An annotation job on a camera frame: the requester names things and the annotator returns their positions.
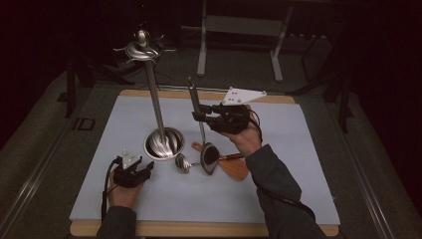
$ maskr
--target metal spoon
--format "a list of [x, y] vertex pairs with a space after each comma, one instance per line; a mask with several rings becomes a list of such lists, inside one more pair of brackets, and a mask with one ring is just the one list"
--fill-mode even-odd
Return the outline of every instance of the metal spoon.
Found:
[[190, 163], [190, 162], [186, 159], [185, 155], [183, 155], [183, 153], [179, 153], [179, 154], [177, 154], [176, 159], [175, 159], [174, 161], [175, 161], [175, 163], [176, 163], [176, 166], [177, 166], [178, 168], [180, 168], [180, 170], [181, 170], [183, 173], [188, 173], [188, 172], [189, 172], [189, 168], [190, 168], [191, 166], [198, 165], [198, 164], [200, 163], [200, 162]]
[[164, 137], [164, 142], [161, 141], [160, 133], [156, 130], [152, 134], [152, 140], [150, 141], [149, 145], [151, 149], [161, 157], [169, 157], [173, 156], [173, 151], [170, 148], [170, 144], [168, 142], [168, 137]]
[[170, 131], [170, 130], [165, 130], [165, 135], [169, 139], [171, 151], [173, 152], [173, 154], [175, 154], [177, 152], [177, 145], [178, 145], [176, 135], [174, 134], [173, 131]]

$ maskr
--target metal bowl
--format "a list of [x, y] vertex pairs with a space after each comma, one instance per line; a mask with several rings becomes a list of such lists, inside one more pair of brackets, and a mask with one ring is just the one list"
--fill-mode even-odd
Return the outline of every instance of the metal bowl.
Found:
[[166, 161], [176, 158], [176, 156], [183, 150], [185, 141], [183, 134], [173, 127], [165, 127], [164, 133], [168, 138], [168, 143], [171, 145], [173, 154], [172, 155], [163, 155], [161, 153], [156, 153], [151, 148], [151, 142], [154, 141], [154, 136], [157, 134], [158, 129], [150, 132], [148, 136], [145, 138], [143, 142], [143, 150], [145, 151], [146, 155], [153, 160], [157, 161]]

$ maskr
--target wooden table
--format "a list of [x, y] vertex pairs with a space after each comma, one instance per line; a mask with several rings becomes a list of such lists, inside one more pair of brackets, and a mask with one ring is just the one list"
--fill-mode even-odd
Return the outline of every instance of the wooden table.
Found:
[[[120, 93], [126, 97], [149, 97], [148, 91], [125, 90]], [[188, 99], [188, 92], [159, 92], [161, 98]], [[225, 94], [198, 92], [201, 100], [222, 101]], [[261, 103], [294, 104], [287, 96], [266, 96], [256, 100]], [[101, 226], [100, 220], [74, 220], [71, 233], [74, 236], [95, 236]], [[337, 225], [320, 225], [327, 236], [338, 233]], [[137, 236], [154, 237], [268, 237], [266, 224], [247, 223], [203, 223], [203, 222], [165, 222], [137, 221]]]

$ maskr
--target gray floor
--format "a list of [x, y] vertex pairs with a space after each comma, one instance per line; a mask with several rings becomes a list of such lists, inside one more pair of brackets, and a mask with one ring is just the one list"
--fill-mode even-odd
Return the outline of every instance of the gray floor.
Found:
[[[175, 52], [165, 53], [155, 70], [158, 81], [167, 86], [185, 86], [187, 77], [192, 76], [200, 88], [231, 86], [281, 94], [307, 82], [301, 64], [301, 51], [307, 43], [304, 39], [287, 39], [280, 56], [283, 83], [273, 80], [266, 51], [211, 48], [206, 76], [197, 79], [198, 49], [180, 47]], [[39, 178], [41, 183], [34, 185], [36, 190], [29, 193], [30, 203], [13, 211], [17, 220], [9, 230], [10, 238], [74, 238], [69, 235], [71, 221], [68, 218], [115, 98], [123, 89], [146, 89], [144, 72], [129, 79], [136, 84], [128, 87], [98, 81], [93, 89], [78, 87], [78, 107], [71, 119], [64, 119], [66, 105], [56, 101], [66, 90], [66, 74], [47, 88], [0, 152], [2, 219], [15, 208], [13, 202], [39, 161], [47, 161], [44, 174]], [[336, 122], [337, 104], [326, 104], [321, 98], [322, 92], [323, 87], [295, 100], [309, 124], [343, 234], [347, 238], [422, 238], [421, 218], [400, 184], [357, 96], [352, 95], [350, 109], [354, 118], [348, 119], [348, 134], [344, 134]], [[76, 118], [95, 119], [96, 125], [91, 131], [72, 130]], [[378, 210], [383, 213], [386, 225], [379, 226], [382, 220], [376, 218]]]

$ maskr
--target metal rod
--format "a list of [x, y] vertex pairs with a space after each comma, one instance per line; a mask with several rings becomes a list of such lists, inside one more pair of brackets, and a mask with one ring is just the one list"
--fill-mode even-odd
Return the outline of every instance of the metal rod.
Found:
[[[195, 84], [193, 84], [190, 78], [188, 78], [188, 81], [189, 81], [190, 99], [192, 100], [193, 110], [197, 114], [201, 114], [201, 110], [199, 109], [198, 91], [196, 91], [196, 86]], [[205, 144], [205, 129], [204, 129], [204, 123], [202, 121], [199, 123], [199, 128], [201, 129], [202, 144]]]
[[157, 85], [156, 85], [154, 70], [152, 68], [152, 62], [145, 61], [144, 63], [145, 63], [145, 69], [146, 69], [146, 76], [148, 78], [149, 91], [151, 93], [151, 98], [152, 98], [152, 105], [154, 107], [155, 118], [158, 124], [158, 132], [159, 132], [160, 140], [161, 142], [165, 142], [164, 124], [162, 122], [161, 108], [159, 106]]

